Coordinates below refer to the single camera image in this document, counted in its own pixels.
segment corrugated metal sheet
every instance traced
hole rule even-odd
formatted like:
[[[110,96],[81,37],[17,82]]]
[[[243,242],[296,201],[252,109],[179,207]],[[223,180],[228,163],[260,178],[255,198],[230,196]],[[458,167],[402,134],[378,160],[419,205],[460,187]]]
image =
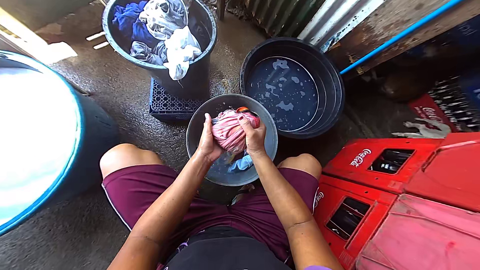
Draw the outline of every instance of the corrugated metal sheet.
[[[326,0],[298,38],[327,51],[386,0]]]
[[[296,37],[325,0],[243,0],[259,26],[272,37]]]

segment blue pipe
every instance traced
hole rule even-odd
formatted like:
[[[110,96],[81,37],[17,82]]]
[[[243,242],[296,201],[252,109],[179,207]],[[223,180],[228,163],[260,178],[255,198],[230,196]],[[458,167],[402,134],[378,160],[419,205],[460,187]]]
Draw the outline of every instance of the blue pipe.
[[[383,51],[384,49],[386,49],[387,47],[390,47],[391,45],[395,44],[397,41],[401,40],[402,38],[410,35],[413,31],[419,29],[420,27],[422,27],[424,24],[430,22],[431,20],[435,19],[436,17],[442,15],[443,13],[445,13],[446,11],[448,11],[449,9],[453,8],[454,6],[456,6],[458,3],[462,2],[463,0],[450,0],[448,3],[446,3],[445,5],[439,7],[437,10],[435,10],[434,12],[428,14],[427,16],[423,17],[421,20],[419,20],[418,22],[412,24],[410,27],[408,27],[407,29],[403,30],[402,32],[400,32],[398,35],[396,35],[395,37],[393,37],[391,40],[383,43],[380,47],[374,49],[373,51],[371,51],[370,53],[368,53],[367,55],[365,55],[364,57],[360,58],[358,61],[356,61],[355,63],[351,64],[349,67],[347,67],[346,69],[342,70],[340,72],[340,74],[345,74],[347,72],[349,72],[350,70],[358,67],[360,64],[364,63],[365,61],[367,61],[368,59],[372,58],[373,56],[375,56],[376,54],[378,54],[379,52]]]

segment black shirt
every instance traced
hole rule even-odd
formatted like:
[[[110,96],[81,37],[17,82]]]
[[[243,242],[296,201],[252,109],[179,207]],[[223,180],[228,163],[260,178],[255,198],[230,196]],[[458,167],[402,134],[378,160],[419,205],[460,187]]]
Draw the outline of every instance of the black shirt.
[[[268,247],[230,227],[213,227],[181,244],[164,270],[290,270]]]

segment knee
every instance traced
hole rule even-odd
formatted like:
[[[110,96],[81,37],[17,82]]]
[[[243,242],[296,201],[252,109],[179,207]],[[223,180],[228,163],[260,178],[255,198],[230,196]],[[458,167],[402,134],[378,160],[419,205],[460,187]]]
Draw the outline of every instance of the knee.
[[[109,166],[121,160],[122,157],[132,156],[138,150],[140,149],[133,144],[116,145],[103,154],[102,158],[100,159],[100,168]]]
[[[100,170],[105,178],[110,173],[130,166],[164,164],[158,155],[142,150],[133,144],[119,144],[108,150],[100,159]]]
[[[296,157],[287,158],[282,161],[278,167],[304,171],[311,174],[317,180],[320,179],[320,175],[322,175],[322,165],[310,154],[300,154]]]

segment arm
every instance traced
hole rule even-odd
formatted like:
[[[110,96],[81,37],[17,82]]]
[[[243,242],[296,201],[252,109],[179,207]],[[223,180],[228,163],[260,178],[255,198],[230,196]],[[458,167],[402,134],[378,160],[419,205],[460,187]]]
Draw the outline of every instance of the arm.
[[[197,188],[222,149],[213,142],[212,119],[205,115],[200,145],[175,181],[143,213],[109,270],[154,270],[170,234],[183,219]]]
[[[264,148],[265,125],[262,123],[259,128],[253,129],[248,121],[241,120],[240,124],[247,135],[247,152],[287,233],[296,269],[317,265],[342,270],[303,199],[267,156]]]

